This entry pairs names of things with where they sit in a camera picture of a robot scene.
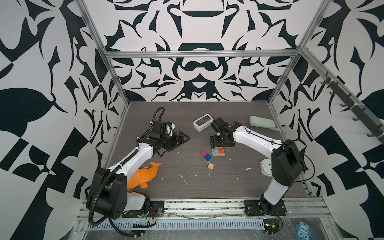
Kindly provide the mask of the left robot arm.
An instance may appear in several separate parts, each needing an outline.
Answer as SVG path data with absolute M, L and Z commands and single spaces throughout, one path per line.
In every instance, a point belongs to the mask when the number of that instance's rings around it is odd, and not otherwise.
M 131 210 L 142 209 L 146 197 L 139 194 L 144 198 L 141 203 L 137 205 L 129 203 L 128 181 L 132 179 L 140 166 L 159 150 L 164 149 L 165 152 L 171 152 L 189 140 L 190 137 L 182 131 L 163 136 L 146 134 L 137 139 L 137 146 L 120 162 L 108 169 L 96 170 L 86 203 L 89 210 L 89 225 L 95 227 L 106 219 L 115 220 L 126 211 L 126 207 L 130 207 Z

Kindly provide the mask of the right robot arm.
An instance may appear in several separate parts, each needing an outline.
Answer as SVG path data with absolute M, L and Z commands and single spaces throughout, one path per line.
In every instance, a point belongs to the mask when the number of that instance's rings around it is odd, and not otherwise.
M 275 140 L 241 123 L 229 124 L 222 118 L 215 119 L 211 127 L 216 132 L 210 137 L 212 148 L 230 148 L 238 143 L 271 160 L 272 180 L 261 197 L 261 203 L 265 206 L 277 205 L 306 168 L 303 154 L 292 140 Z

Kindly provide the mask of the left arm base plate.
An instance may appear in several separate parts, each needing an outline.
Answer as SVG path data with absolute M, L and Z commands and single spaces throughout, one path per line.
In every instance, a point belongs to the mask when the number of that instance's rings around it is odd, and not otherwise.
M 140 210 L 131 210 L 123 213 L 123 218 L 151 218 L 164 212 L 164 201 L 145 201 Z

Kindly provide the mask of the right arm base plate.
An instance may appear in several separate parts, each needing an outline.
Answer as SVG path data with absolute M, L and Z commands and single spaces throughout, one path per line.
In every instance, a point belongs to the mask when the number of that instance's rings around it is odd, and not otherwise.
M 286 206 L 283 201 L 279 201 L 276 205 L 272 205 L 267 200 L 245 200 L 245 214 L 249 217 L 256 216 L 285 216 Z

